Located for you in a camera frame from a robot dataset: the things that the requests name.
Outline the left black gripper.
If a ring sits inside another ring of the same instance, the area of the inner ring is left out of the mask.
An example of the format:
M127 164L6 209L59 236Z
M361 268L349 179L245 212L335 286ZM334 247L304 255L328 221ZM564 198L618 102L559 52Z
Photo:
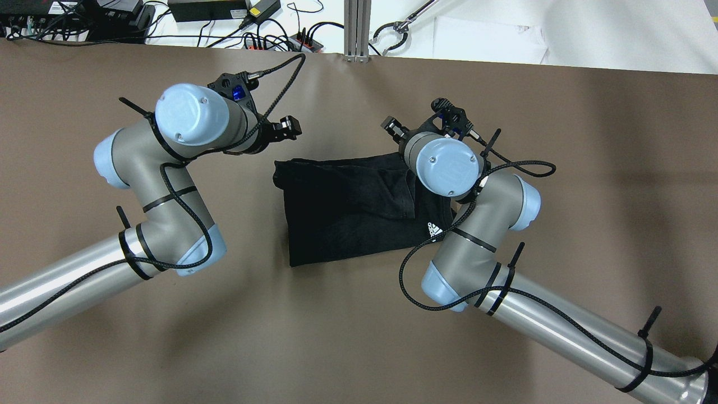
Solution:
M284 140L297 140L302 128L297 118L291 115L280 118L279 122L262 123L256 140L247 149L247 154L258 154L271 143Z

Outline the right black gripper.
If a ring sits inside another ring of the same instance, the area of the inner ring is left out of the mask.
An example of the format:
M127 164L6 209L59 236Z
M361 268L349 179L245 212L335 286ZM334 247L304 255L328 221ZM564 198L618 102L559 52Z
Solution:
M411 130L396 118L389 116L382 121L381 128L397 143L398 154L418 154L427 144L427 136L422 134L426 131L423 123Z

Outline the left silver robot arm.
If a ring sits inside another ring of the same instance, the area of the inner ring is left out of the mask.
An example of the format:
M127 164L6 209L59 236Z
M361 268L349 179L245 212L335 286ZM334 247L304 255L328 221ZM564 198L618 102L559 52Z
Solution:
M131 190L145 220L2 289L2 351L167 269L196 273L222 258L225 241L187 166L212 153L256 154L295 140L300 123L269 122L251 95L256 79L175 84L141 122L119 128L93 153L108 184Z

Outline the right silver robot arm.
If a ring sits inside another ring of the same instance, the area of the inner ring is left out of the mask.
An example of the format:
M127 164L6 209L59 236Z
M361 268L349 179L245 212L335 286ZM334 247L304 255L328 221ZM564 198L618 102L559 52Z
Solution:
M702 366L716 343L716 117L612 112L526 118L507 125L500 149L546 159L536 180L537 223L504 232L497 253L449 233L435 264L465 296L485 284L477 309L495 332L477 371L521 403L698 402L715 371L685 378L639 374L647 347L638 328L655 305L653 371Z

